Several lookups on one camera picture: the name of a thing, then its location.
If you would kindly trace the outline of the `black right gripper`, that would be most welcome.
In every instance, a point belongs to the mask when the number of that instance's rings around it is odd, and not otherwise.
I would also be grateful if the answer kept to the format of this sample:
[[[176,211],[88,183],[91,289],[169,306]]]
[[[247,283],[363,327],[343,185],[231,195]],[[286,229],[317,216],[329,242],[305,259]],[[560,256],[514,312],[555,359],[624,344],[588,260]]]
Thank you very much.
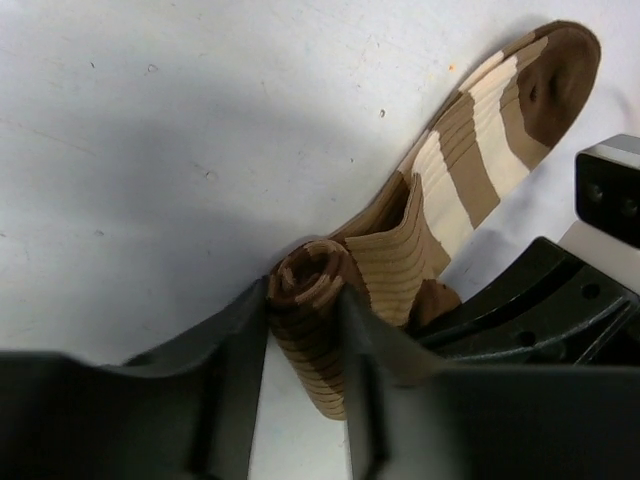
[[[411,334],[470,363],[639,364],[639,139],[577,153],[577,221],[544,237],[492,283]]]

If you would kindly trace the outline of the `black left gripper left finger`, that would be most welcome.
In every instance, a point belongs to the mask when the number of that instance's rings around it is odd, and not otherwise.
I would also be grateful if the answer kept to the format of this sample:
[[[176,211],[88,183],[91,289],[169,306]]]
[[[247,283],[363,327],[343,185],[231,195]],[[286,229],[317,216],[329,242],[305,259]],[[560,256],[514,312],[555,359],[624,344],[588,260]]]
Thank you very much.
[[[1,355],[5,479],[244,479],[267,343],[264,280],[122,365]]]

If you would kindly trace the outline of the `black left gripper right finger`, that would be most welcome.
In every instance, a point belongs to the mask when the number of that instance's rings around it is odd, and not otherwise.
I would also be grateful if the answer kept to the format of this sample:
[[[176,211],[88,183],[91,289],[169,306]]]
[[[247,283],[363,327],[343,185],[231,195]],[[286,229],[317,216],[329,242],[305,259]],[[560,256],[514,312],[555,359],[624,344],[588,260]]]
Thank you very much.
[[[465,365],[339,297],[355,479],[635,479],[632,367]]]

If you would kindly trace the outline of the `brown striped sock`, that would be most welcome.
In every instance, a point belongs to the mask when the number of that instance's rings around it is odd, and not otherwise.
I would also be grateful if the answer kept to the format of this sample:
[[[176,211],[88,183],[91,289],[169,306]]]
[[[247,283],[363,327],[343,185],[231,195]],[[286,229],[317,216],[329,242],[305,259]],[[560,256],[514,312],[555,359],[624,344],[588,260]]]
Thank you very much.
[[[270,329],[322,415],[346,416],[335,307],[342,288],[354,287],[402,330],[456,308],[440,274],[564,137],[600,61],[596,35],[563,20],[497,51],[451,93],[363,211],[275,265]]]

